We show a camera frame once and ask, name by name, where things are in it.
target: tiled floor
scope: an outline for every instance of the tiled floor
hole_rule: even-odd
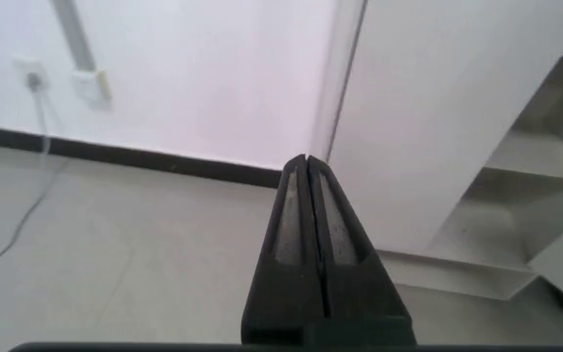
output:
[[[36,340],[239,342],[275,191],[83,160],[67,165],[0,260],[0,351]],[[44,182],[0,149],[0,248]],[[420,343],[563,344],[530,290],[495,302],[399,287]]]

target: cable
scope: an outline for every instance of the cable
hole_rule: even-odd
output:
[[[39,90],[38,88],[40,86],[40,81],[38,81],[36,83],[36,81],[33,81],[34,78],[35,77],[32,78],[31,76],[28,77],[27,86],[32,91],[32,97],[34,99],[34,105],[35,105],[35,109],[36,109],[36,117],[38,118],[38,124],[40,125],[41,132],[42,132],[42,145],[43,146],[42,146],[42,152],[40,154],[40,171],[41,171],[41,175],[44,175],[46,173],[45,163],[46,163],[47,155],[49,154],[49,150],[51,149],[51,139],[49,138],[49,131],[47,129],[47,121],[45,119],[45,110],[43,109],[43,102],[42,102],[40,93],[38,92],[38,90]],[[19,237],[21,236],[21,232],[23,230],[23,227],[25,226],[25,223],[27,222],[27,220],[29,219],[31,214],[34,212],[34,210],[36,210],[38,205],[40,205],[40,203],[43,201],[43,199],[49,194],[49,191],[51,191],[51,188],[52,188],[54,182],[56,181],[56,176],[58,176],[58,174],[66,167],[67,162],[68,162],[68,160],[65,161],[58,168],[58,170],[56,170],[56,172],[52,175],[51,179],[43,186],[38,198],[25,211],[25,214],[21,218],[21,221],[15,227],[15,230],[13,232],[12,237],[10,238],[10,241],[8,242],[8,244],[6,244],[6,246],[3,249],[1,249],[0,258],[4,254],[6,254],[13,246],[15,246],[15,244],[17,244],[17,241],[19,240]]]

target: wall socket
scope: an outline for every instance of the wall socket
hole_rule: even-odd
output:
[[[106,103],[110,100],[106,73],[76,70],[72,74],[73,88],[77,95],[91,104]]]
[[[38,87],[38,90],[44,91],[49,88],[47,71],[45,71],[45,67],[43,67],[38,60],[14,56],[12,58],[12,62],[13,67],[19,76],[19,81],[23,87],[29,89],[27,87],[27,76],[33,73],[40,79],[40,86]]]

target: white wall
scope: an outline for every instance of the white wall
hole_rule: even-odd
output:
[[[75,96],[47,0],[0,0],[0,128],[39,131],[11,65],[20,54],[46,67],[56,136],[268,168],[309,150],[334,0],[77,5],[111,110]]]

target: white shelf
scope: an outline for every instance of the white shelf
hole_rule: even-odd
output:
[[[531,272],[509,211],[485,199],[463,198],[422,255]]]
[[[486,167],[563,178],[563,142],[550,133],[512,129]]]
[[[390,279],[398,285],[507,300],[536,275],[475,265],[456,264],[419,256],[379,252]]]

